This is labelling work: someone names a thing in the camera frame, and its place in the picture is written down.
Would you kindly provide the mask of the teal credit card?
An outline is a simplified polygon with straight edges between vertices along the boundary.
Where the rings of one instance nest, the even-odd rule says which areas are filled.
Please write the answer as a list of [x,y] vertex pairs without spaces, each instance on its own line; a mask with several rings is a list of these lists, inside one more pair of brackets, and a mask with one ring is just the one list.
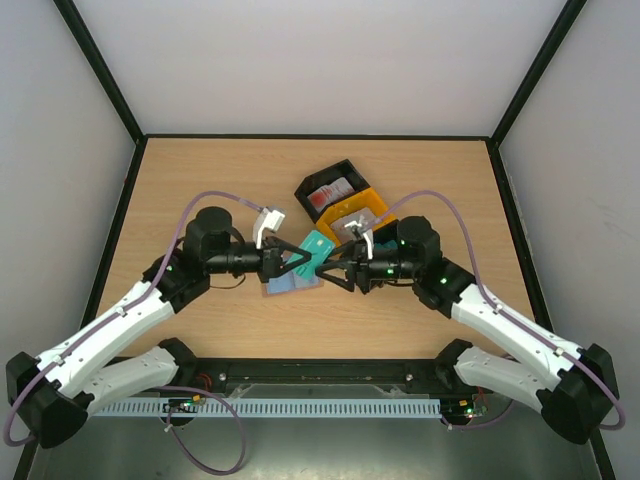
[[307,281],[315,276],[315,269],[322,265],[335,248],[335,243],[318,230],[312,230],[300,244],[302,250],[311,254],[311,259],[297,267],[294,273]]

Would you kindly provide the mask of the brown leather card holder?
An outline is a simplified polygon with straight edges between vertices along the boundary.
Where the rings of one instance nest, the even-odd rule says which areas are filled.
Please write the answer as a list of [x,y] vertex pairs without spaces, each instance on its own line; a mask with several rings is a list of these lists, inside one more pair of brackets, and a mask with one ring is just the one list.
[[315,276],[311,279],[305,279],[290,272],[278,278],[272,278],[266,284],[262,284],[262,296],[273,297],[299,293],[310,289],[321,288],[323,284],[324,282]]

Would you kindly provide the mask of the yellow bin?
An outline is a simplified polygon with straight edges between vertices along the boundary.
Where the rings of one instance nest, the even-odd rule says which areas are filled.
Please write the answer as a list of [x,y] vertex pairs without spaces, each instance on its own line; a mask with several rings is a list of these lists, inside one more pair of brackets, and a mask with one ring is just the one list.
[[331,196],[323,187],[312,193],[308,199],[313,207],[312,212],[320,214],[315,221],[316,229],[336,246],[352,238],[345,227],[347,223],[353,220],[369,222],[388,210],[388,205],[371,187],[333,203],[329,202]]

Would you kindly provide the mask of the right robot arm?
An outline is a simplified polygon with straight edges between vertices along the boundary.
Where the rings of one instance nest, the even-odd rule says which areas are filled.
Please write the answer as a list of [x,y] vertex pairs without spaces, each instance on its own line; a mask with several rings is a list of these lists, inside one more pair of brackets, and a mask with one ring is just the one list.
[[410,282],[427,308],[472,328],[504,352],[498,357],[455,340],[439,355],[436,379],[445,390],[489,389],[539,413],[559,436],[586,443],[619,398],[610,353],[563,339],[505,305],[474,274],[447,259],[440,236],[421,216],[395,222],[396,245],[377,247],[371,233],[337,248],[338,258],[316,269],[347,291],[368,293]]

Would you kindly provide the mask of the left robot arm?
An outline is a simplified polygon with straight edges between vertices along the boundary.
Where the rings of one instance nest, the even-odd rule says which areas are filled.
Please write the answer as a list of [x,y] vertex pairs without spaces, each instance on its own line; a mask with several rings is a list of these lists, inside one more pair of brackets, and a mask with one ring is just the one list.
[[143,273],[140,281],[110,309],[57,346],[37,356],[14,355],[6,364],[11,406],[3,436],[16,445],[11,426],[20,418],[28,442],[56,447],[71,438],[102,407],[187,376],[193,355],[171,340],[149,353],[112,365],[134,340],[206,293],[213,274],[256,274],[266,283],[309,261],[308,251],[264,231],[276,232],[282,211],[264,208],[245,240],[231,214],[221,207],[201,209],[178,228],[183,238]]

